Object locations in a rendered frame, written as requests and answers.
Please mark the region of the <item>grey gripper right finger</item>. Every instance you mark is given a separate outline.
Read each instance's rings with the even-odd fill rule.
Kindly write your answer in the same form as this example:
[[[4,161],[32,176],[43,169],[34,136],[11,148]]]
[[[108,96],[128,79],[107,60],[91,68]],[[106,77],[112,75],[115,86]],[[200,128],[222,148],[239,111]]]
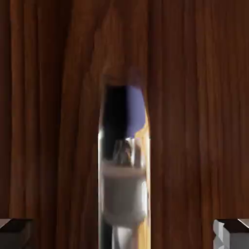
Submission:
[[[213,249],[249,249],[249,219],[215,219]]]

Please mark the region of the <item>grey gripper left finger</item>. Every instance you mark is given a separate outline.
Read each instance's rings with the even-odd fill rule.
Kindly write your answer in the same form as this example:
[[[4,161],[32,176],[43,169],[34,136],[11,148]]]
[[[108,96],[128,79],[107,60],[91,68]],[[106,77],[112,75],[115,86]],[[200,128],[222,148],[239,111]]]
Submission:
[[[0,218],[0,249],[34,249],[32,219]]]

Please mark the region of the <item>dark wood drawer front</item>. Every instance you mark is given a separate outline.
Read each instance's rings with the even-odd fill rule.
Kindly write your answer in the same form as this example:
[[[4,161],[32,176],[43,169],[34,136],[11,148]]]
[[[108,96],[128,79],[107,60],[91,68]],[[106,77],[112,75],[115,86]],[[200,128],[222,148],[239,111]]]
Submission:
[[[249,218],[249,0],[0,0],[0,218],[98,249],[106,81],[141,81],[151,249],[213,249]]]

